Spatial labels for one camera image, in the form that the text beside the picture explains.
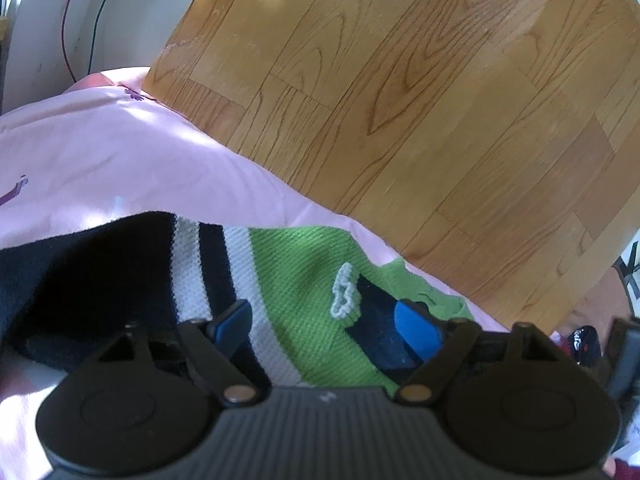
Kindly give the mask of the person's right hand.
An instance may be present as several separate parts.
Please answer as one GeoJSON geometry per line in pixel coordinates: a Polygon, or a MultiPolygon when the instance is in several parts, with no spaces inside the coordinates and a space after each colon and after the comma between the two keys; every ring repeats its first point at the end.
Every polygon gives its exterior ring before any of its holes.
{"type": "Polygon", "coordinates": [[[616,471],[616,461],[614,457],[609,457],[603,464],[603,472],[607,474],[610,478],[615,476],[616,471]]]}

